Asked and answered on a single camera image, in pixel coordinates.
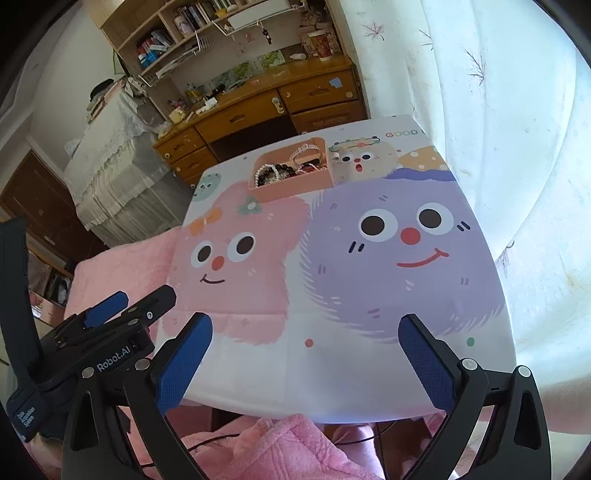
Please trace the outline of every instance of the purple cartoon character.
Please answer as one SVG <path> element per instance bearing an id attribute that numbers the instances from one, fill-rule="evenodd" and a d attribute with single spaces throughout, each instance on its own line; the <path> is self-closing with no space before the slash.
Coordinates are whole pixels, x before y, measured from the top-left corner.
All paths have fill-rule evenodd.
<path id="1" fill-rule="evenodd" d="M 494 318 L 505 297 L 449 171 L 399 168 L 320 196 L 302 237 L 307 288 L 333 320 L 386 343 L 416 313 L 434 335 Z"/>

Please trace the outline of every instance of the cartoon eye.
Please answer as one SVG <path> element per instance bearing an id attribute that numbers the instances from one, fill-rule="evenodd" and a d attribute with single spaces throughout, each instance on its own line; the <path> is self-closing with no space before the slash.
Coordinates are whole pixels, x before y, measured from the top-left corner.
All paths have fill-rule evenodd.
<path id="1" fill-rule="evenodd" d="M 398 230 L 398 221 L 392 212 L 376 208 L 365 212 L 359 220 L 359 233 L 371 242 L 390 240 Z"/>
<path id="2" fill-rule="evenodd" d="M 194 268 L 204 266 L 207 263 L 207 260 L 209 260 L 209 257 L 211 257 L 212 246 L 212 243 L 207 240 L 199 243 L 193 249 L 193 253 L 191 254 L 191 266 Z"/>
<path id="3" fill-rule="evenodd" d="M 228 244 L 228 259 L 232 262 L 241 262 L 250 257 L 254 250 L 256 240 L 254 234 L 241 232 Z"/>
<path id="4" fill-rule="evenodd" d="M 417 222 L 432 235 L 444 235 L 452 229 L 453 215 L 440 203 L 426 203 L 417 212 Z"/>

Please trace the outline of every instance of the cup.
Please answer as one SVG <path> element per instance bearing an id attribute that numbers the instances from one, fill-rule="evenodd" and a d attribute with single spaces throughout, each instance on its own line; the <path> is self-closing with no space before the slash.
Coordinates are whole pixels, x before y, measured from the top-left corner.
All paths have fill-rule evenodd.
<path id="1" fill-rule="evenodd" d="M 318 58 L 321 61 L 330 60 L 332 58 L 332 52 L 330 51 L 330 44 L 326 30 L 317 30 L 315 32 L 308 33 L 308 37 L 312 40 L 312 45 L 318 53 Z"/>

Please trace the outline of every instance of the sticker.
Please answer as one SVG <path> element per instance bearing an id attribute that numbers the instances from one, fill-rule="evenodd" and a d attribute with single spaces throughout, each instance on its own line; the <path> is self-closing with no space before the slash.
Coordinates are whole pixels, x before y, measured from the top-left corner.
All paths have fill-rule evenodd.
<path id="1" fill-rule="evenodd" d="M 343 86 L 343 82 L 338 77 L 333 78 L 329 83 L 335 88 L 341 88 Z"/>

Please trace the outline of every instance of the pink box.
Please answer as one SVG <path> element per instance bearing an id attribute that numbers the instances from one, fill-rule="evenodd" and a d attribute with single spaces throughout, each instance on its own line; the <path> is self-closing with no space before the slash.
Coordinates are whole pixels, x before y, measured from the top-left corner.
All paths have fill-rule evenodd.
<path id="1" fill-rule="evenodd" d="M 327 168 L 324 170 L 314 171 L 307 173 L 306 175 L 299 175 L 297 177 L 291 177 L 289 179 L 281 180 L 276 183 L 269 185 L 263 185 L 257 187 L 255 184 L 255 174 L 258 169 L 265 164 L 277 165 L 288 163 L 290 157 L 298 148 L 305 144 L 314 144 L 320 148 L 321 159 L 320 163 L 326 165 Z M 304 160 L 306 153 L 302 153 L 301 158 Z M 257 158 L 250 178 L 248 179 L 248 189 L 252 195 L 261 203 L 270 202 L 272 200 L 278 200 L 286 197 L 293 197 L 294 195 L 300 195 L 302 193 L 313 192 L 315 190 L 323 190 L 334 187 L 335 184 L 332 178 L 332 167 L 329 162 L 328 149 L 326 148 L 326 142 L 323 138 L 313 137 L 309 140 L 298 142 L 295 144 L 288 145 L 287 147 L 279 148 L 267 152 Z"/>

